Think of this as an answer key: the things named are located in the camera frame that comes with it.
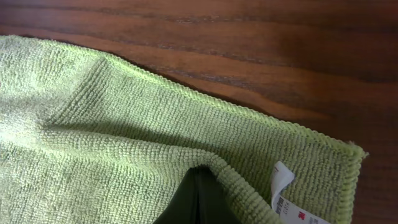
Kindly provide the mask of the light green microfiber cloth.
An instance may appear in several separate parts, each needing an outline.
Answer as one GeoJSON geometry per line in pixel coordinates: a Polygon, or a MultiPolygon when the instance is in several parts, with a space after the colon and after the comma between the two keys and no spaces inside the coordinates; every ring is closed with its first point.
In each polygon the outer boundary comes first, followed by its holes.
{"type": "Polygon", "coordinates": [[[1,37],[1,222],[153,223],[189,170],[209,169],[233,218],[280,223],[283,196],[350,223],[359,146],[200,93],[113,54],[1,37]]]}

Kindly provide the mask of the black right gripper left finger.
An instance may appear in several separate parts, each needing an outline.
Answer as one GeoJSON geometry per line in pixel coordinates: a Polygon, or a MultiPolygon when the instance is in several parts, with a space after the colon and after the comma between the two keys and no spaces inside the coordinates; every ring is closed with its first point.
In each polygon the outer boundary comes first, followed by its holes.
{"type": "Polygon", "coordinates": [[[194,224],[198,222],[197,170],[189,169],[166,209],[154,224],[194,224]]]}

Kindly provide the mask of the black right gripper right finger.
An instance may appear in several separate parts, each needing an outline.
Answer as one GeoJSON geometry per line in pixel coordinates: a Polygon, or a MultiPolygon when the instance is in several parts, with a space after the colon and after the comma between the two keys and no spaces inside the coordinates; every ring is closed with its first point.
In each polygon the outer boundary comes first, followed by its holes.
{"type": "Polygon", "coordinates": [[[223,186],[207,167],[198,170],[198,217],[204,224],[241,223],[226,201],[223,186]]]}

